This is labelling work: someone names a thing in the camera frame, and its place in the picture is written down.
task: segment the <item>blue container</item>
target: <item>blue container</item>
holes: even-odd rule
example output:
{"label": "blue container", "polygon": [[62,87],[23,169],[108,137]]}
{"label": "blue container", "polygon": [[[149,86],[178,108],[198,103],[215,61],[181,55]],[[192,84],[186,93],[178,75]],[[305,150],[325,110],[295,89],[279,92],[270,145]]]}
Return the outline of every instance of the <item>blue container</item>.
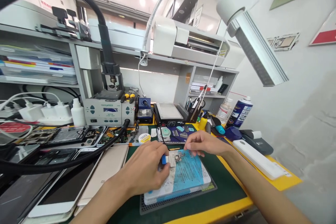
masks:
{"label": "blue container", "polygon": [[232,114],[228,119],[228,122],[226,123],[224,129],[227,130],[230,127],[235,127],[239,129],[240,126],[245,121],[252,107],[253,104],[249,96],[247,96],[242,100],[237,101],[237,104],[235,105],[235,108],[232,111]]}

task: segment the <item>yellow desk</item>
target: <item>yellow desk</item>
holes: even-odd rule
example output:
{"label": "yellow desk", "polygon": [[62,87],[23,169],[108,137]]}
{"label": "yellow desk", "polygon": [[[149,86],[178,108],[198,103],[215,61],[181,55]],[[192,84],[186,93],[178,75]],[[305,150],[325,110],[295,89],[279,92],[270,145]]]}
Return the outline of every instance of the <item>yellow desk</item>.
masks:
{"label": "yellow desk", "polygon": [[[198,130],[198,123],[193,124],[193,126]],[[222,162],[222,164],[225,166],[225,168],[230,172],[230,174],[234,177],[234,179],[239,183],[239,185],[243,188],[245,193],[247,194],[247,197],[238,201],[231,202],[229,204],[225,204],[216,208],[213,208],[211,210],[198,213],[195,215],[186,216],[180,219],[172,220],[168,223],[170,224],[177,224],[177,223],[213,223],[219,220],[224,220],[227,218],[230,218],[238,213],[243,212],[244,210],[247,210],[253,206],[253,201],[248,196],[247,191],[245,190],[242,183],[239,181],[239,179],[236,177],[236,175],[233,173],[229,165],[224,161],[224,159],[220,156],[217,156],[219,160]],[[269,160],[272,162],[276,162],[271,156],[266,156]],[[288,171],[292,176],[282,176],[274,181],[269,180],[267,177],[264,177],[267,179],[268,182],[270,182],[275,188],[277,188],[279,191],[286,190],[288,188],[291,188],[299,183],[301,183],[301,179],[296,177],[293,173]]]}

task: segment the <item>hand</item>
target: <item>hand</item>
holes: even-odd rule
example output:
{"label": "hand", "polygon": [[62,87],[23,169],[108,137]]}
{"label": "hand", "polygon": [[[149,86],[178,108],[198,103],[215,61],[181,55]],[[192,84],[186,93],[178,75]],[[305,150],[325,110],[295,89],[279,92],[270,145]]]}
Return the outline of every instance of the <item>hand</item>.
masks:
{"label": "hand", "polygon": [[204,131],[197,131],[189,135],[184,146],[184,150],[190,150],[194,156],[199,155],[202,157],[204,157],[203,151],[222,156],[231,149],[231,145]]}
{"label": "hand", "polygon": [[137,148],[115,175],[118,177],[118,183],[128,188],[129,197],[157,190],[162,186],[169,176],[170,168],[168,163],[158,171],[158,164],[163,154],[169,155],[166,145],[158,141],[148,141]]}

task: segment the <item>phone screen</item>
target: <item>phone screen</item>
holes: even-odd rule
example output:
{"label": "phone screen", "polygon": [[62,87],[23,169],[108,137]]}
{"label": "phone screen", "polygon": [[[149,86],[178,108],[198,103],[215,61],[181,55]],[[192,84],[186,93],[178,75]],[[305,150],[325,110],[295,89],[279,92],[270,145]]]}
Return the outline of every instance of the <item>phone screen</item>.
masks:
{"label": "phone screen", "polygon": [[[75,149],[39,152],[30,164],[62,163],[71,159]],[[24,175],[0,196],[0,223],[19,223],[29,213],[44,192],[55,181],[59,172]]]}
{"label": "phone screen", "polygon": [[[88,153],[80,152],[76,159]],[[99,155],[91,162],[66,169],[38,205],[75,201],[98,158]]]}

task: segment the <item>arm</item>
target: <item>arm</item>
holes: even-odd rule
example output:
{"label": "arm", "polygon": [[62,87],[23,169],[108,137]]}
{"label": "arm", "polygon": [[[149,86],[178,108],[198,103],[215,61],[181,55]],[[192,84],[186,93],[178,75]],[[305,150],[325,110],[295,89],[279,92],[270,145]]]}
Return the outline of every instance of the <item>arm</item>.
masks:
{"label": "arm", "polygon": [[269,224],[311,224],[282,192],[270,184],[232,146],[204,131],[198,131],[188,137],[184,148],[191,150],[194,155],[204,156],[202,151],[205,151],[222,156]]}
{"label": "arm", "polygon": [[71,224],[105,224],[130,197],[159,189],[169,175],[170,164],[158,171],[166,145],[146,142],[134,152],[122,169],[109,178]]}

